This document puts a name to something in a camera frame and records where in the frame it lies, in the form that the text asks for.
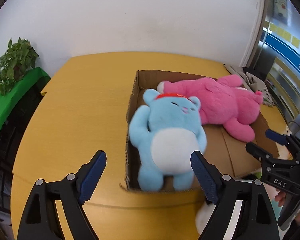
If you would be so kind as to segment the operator right hand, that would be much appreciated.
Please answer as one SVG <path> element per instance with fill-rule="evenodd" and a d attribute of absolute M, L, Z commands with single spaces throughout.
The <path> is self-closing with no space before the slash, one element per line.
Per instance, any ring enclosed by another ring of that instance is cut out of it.
<path fill-rule="evenodd" d="M 278 202 L 278 207 L 281 207 L 285 204 L 285 200 L 286 200 L 286 193 L 283 191 L 279 191 L 278 189 L 276 189 L 276 191 L 278 192 L 278 194 L 275 196 L 275 201 Z M 299 213 L 296 215 L 295 217 L 295 222 L 297 224 L 297 226 L 300 226 L 300 211 Z"/>

